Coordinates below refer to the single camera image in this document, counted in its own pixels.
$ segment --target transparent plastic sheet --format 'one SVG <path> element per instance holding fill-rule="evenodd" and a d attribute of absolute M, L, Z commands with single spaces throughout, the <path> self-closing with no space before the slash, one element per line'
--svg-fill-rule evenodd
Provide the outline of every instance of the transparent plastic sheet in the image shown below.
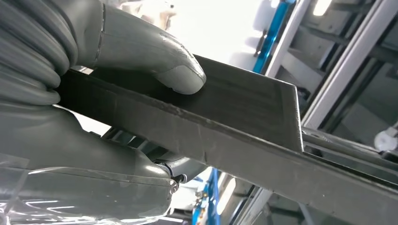
<path fill-rule="evenodd" d="M 147 224 L 166 214 L 178 185 L 68 167 L 28 170 L 27 159 L 0 154 L 0 225 Z"/>

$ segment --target flat metal bar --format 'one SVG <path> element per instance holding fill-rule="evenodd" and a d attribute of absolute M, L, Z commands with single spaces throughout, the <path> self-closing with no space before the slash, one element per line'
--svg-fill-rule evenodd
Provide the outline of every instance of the flat metal bar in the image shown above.
<path fill-rule="evenodd" d="M 272 55 L 272 60 L 265 73 L 265 76 L 272 78 L 276 77 L 276 73 L 281 67 L 282 59 L 287 53 L 287 50 L 290 47 L 293 37 L 296 34 L 310 3 L 311 0 L 300 0 L 297 2 L 293 12 L 291 13 L 289 21 L 286 24 L 286 28 L 281 36 L 281 39 L 279 40 L 279 43 L 275 49 L 275 52 Z"/>
<path fill-rule="evenodd" d="M 139 73 L 69 71 L 58 89 L 60 105 L 348 222 L 396 221 L 396 190 L 301 152 L 293 86 L 198 61 L 207 83 L 193 96 Z"/>
<path fill-rule="evenodd" d="M 340 44 L 343 46 L 347 46 L 350 43 L 350 40 L 340 37 L 339 35 L 326 33 L 326 32 L 323 32 L 321 30 L 318 30 L 318 29 L 315 29 L 312 27 L 301 25 L 300 30 L 306 31 L 312 35 L 317 36 L 317 37 L 336 42 L 337 44 Z M 397 63 L 396 59 L 398 58 L 398 52 L 396 52 L 392 49 L 386 48 L 386 47 L 375 45 L 370 50 L 369 56 L 379 59 L 383 62 L 395 64 L 395 63 Z"/>
<path fill-rule="evenodd" d="M 302 125 L 317 129 L 398 10 L 396 0 L 376 0 L 304 115 Z"/>

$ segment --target white metal beam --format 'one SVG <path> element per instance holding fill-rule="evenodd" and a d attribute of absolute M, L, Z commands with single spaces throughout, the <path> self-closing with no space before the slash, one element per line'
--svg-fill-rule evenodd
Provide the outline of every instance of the white metal beam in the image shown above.
<path fill-rule="evenodd" d="M 376 0 L 309 106 L 301 123 L 304 127 L 317 129 L 320 126 L 397 11 L 397 0 Z"/>

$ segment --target robotic hand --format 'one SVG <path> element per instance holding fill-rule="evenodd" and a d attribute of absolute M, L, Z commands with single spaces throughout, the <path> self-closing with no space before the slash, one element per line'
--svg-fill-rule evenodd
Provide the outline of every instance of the robotic hand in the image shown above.
<path fill-rule="evenodd" d="M 170 174 L 141 151 L 83 131 L 53 106 L 53 89 L 80 65 L 143 70 L 193 94 L 206 76 L 182 44 L 98 0 L 0 0 L 0 49 L 0 221 L 127 223 L 168 210 Z"/>

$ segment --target ceiling light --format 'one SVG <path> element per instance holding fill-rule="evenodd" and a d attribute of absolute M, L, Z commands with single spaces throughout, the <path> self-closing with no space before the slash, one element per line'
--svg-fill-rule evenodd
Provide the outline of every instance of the ceiling light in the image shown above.
<path fill-rule="evenodd" d="M 326 10 L 329 8 L 331 2 L 332 0 L 318 0 L 314 8 L 314 15 L 324 15 Z"/>
<path fill-rule="evenodd" d="M 227 187 L 225 188 L 223 194 L 221 195 L 221 198 L 217 204 L 217 214 L 221 215 L 221 213 L 224 211 L 225 206 L 227 206 L 228 201 L 230 200 L 232 194 L 234 193 L 236 187 L 236 180 L 235 178 L 232 178 Z"/>
<path fill-rule="evenodd" d="M 171 218 L 171 217 L 160 217 L 159 219 L 167 220 L 167 221 L 171 221 L 171 222 L 176 222 L 176 223 L 184 222 L 184 220 L 182 220 L 182 219 L 176 219 L 176 218 Z"/>

